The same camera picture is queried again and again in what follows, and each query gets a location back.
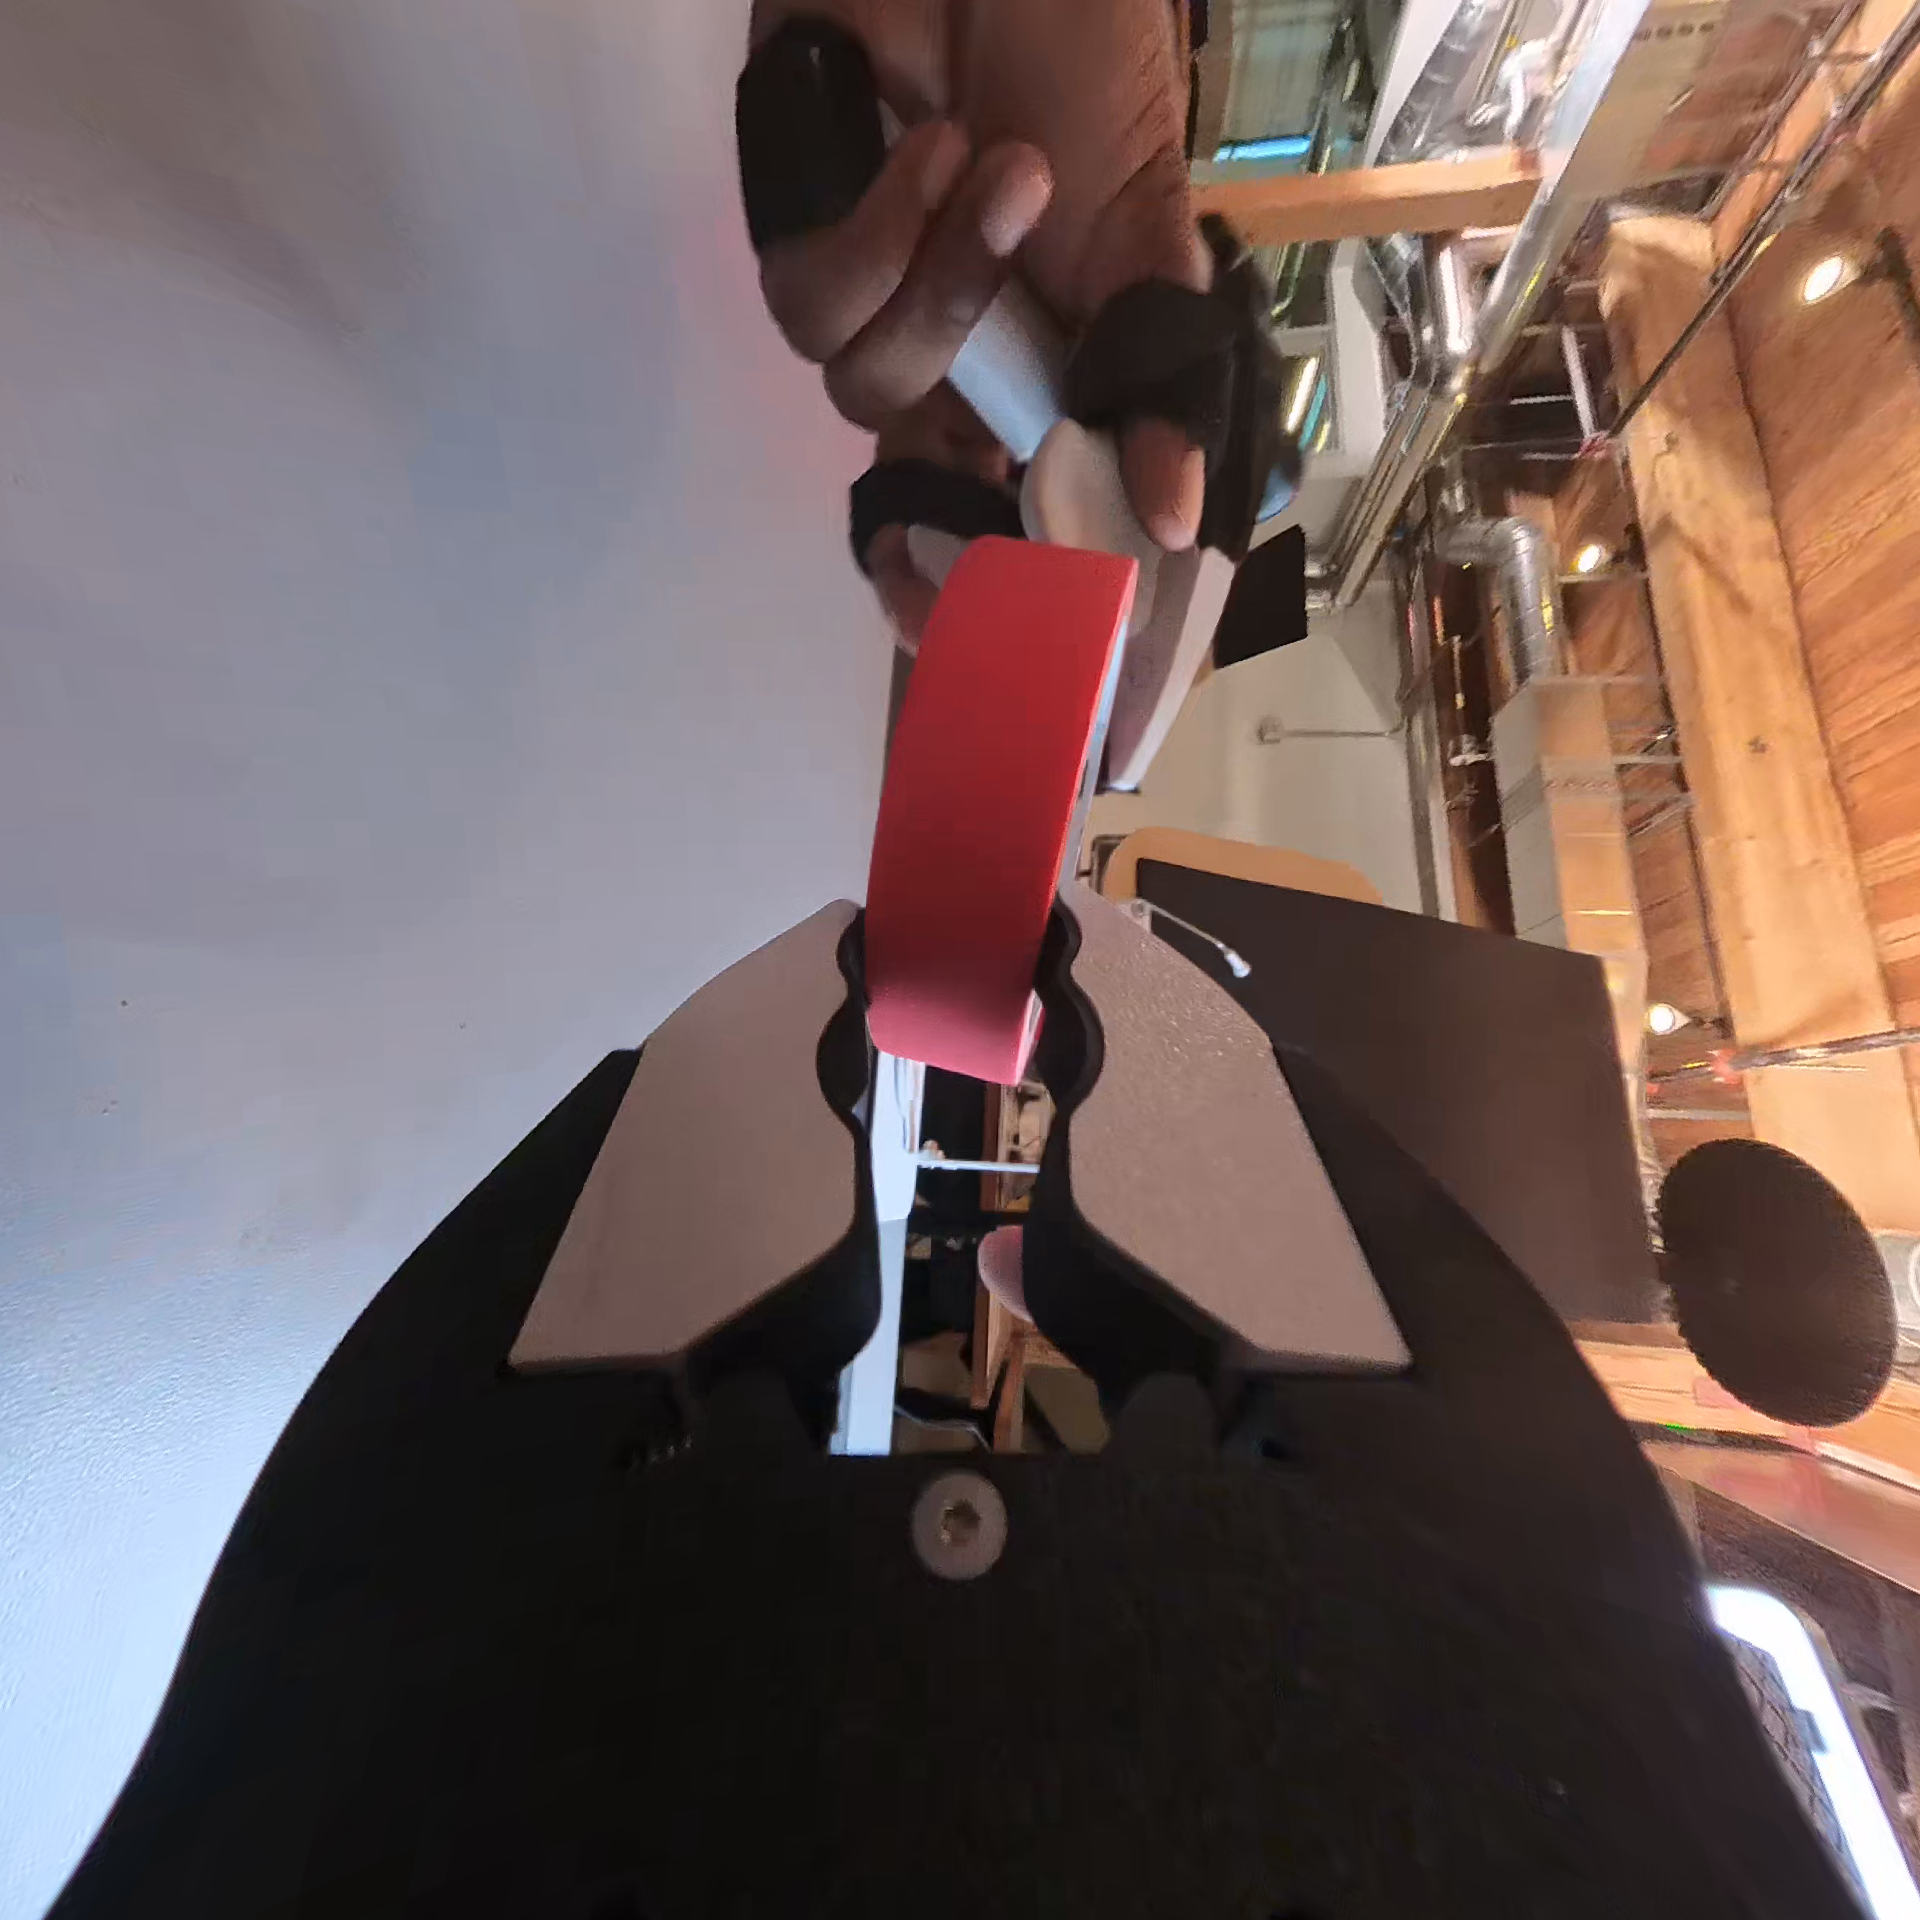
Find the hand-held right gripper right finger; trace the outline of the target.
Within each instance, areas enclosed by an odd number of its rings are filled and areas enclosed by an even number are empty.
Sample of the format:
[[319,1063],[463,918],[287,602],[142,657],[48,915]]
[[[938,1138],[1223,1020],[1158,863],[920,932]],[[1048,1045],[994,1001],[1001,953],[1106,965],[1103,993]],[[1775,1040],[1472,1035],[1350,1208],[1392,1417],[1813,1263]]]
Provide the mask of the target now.
[[1027,1310],[1083,1375],[1100,1440],[1173,1382],[1213,1433],[1293,1390],[1412,1382],[1279,1051],[1213,972],[1075,880],[1048,921],[1032,1073],[1051,1101]]

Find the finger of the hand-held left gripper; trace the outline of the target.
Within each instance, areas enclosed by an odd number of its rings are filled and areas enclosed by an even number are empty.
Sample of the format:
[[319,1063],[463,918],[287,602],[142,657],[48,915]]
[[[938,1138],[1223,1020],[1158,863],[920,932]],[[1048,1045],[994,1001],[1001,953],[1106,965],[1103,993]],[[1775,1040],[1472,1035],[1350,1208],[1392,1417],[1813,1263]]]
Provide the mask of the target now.
[[1208,547],[1163,553],[1147,609],[1129,617],[1115,667],[1100,787],[1135,791],[1176,723],[1186,694],[1211,661],[1213,633],[1233,589],[1236,562]]

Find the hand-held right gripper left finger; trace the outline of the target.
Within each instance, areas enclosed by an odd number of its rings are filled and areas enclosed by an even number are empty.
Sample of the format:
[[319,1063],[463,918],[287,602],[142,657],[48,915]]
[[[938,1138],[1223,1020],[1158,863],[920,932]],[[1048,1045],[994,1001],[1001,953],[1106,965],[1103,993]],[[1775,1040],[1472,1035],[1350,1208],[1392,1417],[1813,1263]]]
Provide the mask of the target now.
[[840,1372],[877,1322],[858,916],[826,902],[642,1041],[516,1375],[627,1372],[692,1401],[771,1378],[829,1451]]

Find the red tape roll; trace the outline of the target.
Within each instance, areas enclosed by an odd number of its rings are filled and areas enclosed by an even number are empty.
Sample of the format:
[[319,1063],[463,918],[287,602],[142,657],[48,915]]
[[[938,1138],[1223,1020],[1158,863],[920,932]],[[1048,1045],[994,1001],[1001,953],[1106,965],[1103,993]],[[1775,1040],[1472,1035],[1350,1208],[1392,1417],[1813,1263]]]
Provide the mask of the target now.
[[1137,562],[980,536],[926,617],[877,797],[862,911],[877,1048],[1016,1083],[1070,829]]

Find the black square sheet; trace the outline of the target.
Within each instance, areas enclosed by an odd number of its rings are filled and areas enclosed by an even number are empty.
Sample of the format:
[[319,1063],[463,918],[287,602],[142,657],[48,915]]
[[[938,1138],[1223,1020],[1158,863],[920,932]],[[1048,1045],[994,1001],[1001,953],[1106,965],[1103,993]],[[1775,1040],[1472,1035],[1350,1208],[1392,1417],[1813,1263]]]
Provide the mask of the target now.
[[1229,668],[1310,634],[1308,532],[1299,525],[1255,541],[1238,562],[1211,643],[1211,661]]

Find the shiny metal pipe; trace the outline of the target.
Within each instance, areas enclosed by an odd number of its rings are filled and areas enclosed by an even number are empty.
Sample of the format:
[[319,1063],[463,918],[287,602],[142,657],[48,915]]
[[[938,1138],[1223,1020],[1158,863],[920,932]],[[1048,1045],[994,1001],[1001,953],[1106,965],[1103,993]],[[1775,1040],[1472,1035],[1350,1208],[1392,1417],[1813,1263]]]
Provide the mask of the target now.
[[1402,265],[1411,374],[1384,417],[1366,475],[1350,492],[1322,563],[1330,607],[1357,605],[1411,492],[1472,394],[1480,359],[1480,265],[1463,232],[1391,242]]

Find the black fuzzy round disc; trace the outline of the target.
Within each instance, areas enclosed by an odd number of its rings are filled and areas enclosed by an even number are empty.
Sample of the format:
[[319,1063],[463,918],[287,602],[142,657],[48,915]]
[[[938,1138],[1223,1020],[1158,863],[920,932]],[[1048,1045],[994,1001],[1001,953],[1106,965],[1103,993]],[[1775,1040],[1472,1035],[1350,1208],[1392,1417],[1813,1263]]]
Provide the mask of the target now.
[[1675,1323],[1719,1387],[1791,1427],[1884,1395],[1897,1313],[1875,1240],[1810,1162],[1754,1138],[1688,1149],[1655,1207]]

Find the white ceiling light panel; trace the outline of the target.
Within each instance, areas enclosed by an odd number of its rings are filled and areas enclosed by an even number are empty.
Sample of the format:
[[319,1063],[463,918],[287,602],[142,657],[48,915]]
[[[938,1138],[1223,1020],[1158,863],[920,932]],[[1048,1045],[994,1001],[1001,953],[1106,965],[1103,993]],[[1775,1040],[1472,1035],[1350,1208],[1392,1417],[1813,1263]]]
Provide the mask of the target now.
[[1862,1914],[1917,1918],[1897,1810],[1825,1633],[1762,1588],[1711,1578],[1705,1598],[1762,1736]]

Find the wooden support post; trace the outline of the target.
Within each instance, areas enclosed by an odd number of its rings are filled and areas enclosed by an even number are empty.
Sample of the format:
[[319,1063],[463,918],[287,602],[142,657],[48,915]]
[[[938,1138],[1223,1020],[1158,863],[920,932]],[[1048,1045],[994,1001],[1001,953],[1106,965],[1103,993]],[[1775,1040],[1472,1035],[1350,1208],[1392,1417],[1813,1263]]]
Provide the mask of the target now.
[[1349,242],[1391,232],[1514,227],[1543,174],[1534,156],[1495,146],[1457,160],[1391,162],[1333,174],[1263,174],[1195,186],[1198,212],[1223,218],[1251,248]]

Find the grey elbow air duct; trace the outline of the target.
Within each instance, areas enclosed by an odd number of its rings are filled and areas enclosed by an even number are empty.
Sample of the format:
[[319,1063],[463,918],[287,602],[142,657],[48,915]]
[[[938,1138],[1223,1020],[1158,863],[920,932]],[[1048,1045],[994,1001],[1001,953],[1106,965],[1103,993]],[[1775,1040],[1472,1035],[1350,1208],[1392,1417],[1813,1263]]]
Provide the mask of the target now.
[[1548,532],[1525,514],[1457,516],[1438,549],[1452,563],[1485,568],[1501,605],[1507,677],[1521,689],[1566,672],[1563,574]]

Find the rectangular metal duct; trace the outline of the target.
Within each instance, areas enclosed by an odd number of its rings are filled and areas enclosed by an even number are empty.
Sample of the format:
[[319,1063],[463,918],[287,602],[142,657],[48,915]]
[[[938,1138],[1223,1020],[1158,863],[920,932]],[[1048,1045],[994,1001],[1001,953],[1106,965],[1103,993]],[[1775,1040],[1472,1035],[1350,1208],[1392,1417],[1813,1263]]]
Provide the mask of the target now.
[[1515,934],[1596,959],[1642,953],[1604,681],[1522,683],[1491,717],[1491,752]]

